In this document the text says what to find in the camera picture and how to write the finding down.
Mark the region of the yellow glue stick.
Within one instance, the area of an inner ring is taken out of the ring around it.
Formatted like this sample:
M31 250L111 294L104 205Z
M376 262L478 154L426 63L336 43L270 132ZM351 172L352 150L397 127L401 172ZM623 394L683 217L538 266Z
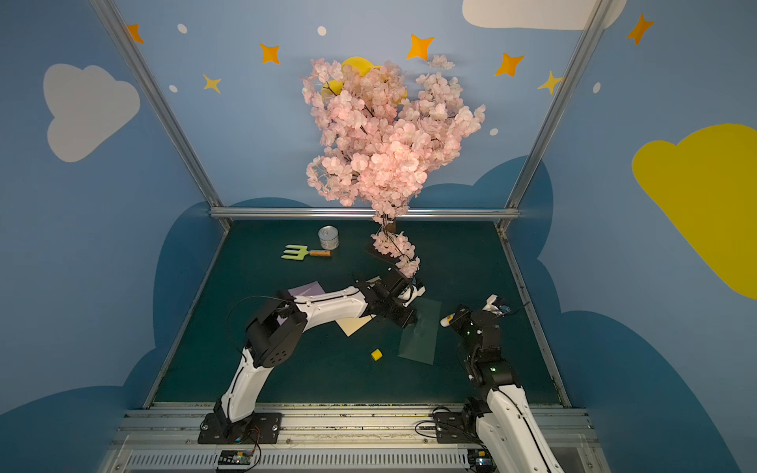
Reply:
M454 315L448 315L447 317L442 318L440 320L441 327L449 327L454 319L455 319Z

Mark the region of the dark green envelope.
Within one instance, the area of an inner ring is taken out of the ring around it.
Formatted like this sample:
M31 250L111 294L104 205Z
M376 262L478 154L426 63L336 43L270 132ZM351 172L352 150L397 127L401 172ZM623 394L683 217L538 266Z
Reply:
M433 366L436 354L442 304L437 301L416 299L416 321L408 324L400 338L397 356L406 360Z

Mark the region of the cream yellow envelope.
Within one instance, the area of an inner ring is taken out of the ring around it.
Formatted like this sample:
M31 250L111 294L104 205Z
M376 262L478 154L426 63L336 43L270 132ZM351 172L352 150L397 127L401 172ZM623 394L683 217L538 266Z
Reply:
M338 319L336 323L342 332L350 337L374 318L374 315L365 315L364 317Z

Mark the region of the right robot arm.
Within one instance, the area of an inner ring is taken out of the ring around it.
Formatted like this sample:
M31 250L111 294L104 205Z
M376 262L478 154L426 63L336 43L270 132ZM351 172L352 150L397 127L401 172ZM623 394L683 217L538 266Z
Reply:
M562 472L532 414L526 392L504 358L498 307L461 305L444 319L460 337L468 379L481 391L468 402L467 425L498 472Z

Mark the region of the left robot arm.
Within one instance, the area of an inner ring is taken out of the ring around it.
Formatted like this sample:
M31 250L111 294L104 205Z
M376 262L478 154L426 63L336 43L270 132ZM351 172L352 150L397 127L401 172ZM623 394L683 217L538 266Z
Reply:
M341 291L321 295L281 292L246 325L241 360L227 391L201 425L203 443L240 443L254 428L252 419L264 384L275 368L295 353L303 335L339 320L386 318L403 328L417 320L411 304L426 292L415 277L397 269L369 281L357 281Z

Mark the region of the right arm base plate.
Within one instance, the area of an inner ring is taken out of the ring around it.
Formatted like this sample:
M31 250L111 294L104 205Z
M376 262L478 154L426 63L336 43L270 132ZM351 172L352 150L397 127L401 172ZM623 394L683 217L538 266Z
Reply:
M461 414L445 410L435 411L432 413L432 420L438 443L479 444L480 439L467 429Z

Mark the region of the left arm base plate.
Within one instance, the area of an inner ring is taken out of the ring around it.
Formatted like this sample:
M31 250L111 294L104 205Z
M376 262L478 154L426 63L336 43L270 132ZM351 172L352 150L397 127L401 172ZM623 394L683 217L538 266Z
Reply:
M281 413L253 413L232 423L222 411L208 414L200 425L199 445L275 445L281 432Z

